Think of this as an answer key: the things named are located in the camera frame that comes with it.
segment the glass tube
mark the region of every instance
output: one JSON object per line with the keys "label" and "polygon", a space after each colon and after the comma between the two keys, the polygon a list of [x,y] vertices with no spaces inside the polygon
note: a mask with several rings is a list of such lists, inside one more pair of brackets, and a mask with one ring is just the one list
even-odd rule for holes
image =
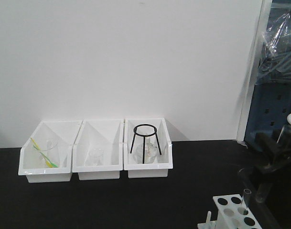
{"label": "glass tube", "polygon": [[244,189],[243,194],[242,194],[241,207],[244,208],[245,211],[247,211],[250,197],[251,197],[251,191],[248,188]]}
{"label": "glass tube", "polygon": [[277,140],[277,144],[283,149],[286,150],[291,147],[291,125],[284,125],[279,138]]}

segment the plastic bin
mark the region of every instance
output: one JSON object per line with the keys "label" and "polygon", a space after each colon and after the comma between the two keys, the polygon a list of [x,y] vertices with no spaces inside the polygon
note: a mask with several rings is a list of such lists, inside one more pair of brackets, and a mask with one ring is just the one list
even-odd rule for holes
{"label": "plastic bin", "polygon": [[[132,153],[130,153],[133,141],[133,129],[140,124],[150,124],[157,128],[157,136],[159,140],[162,155],[157,155],[154,162],[150,164],[138,164],[136,160],[136,150],[143,144],[143,137],[136,136]],[[151,134],[152,129],[138,129],[143,134]],[[167,177],[169,169],[173,168],[172,162],[172,143],[166,127],[164,118],[152,119],[126,119],[124,131],[124,170],[128,170],[129,178],[141,177]],[[150,142],[157,147],[155,136],[148,137]]]}
{"label": "plastic bin", "polygon": [[84,120],[73,149],[80,180],[119,179],[123,170],[124,120]]}
{"label": "plastic bin", "polygon": [[49,167],[29,138],[20,152],[19,176],[26,176],[30,183],[70,181],[72,149],[81,123],[82,121],[40,122],[31,138],[41,152],[58,167]]}

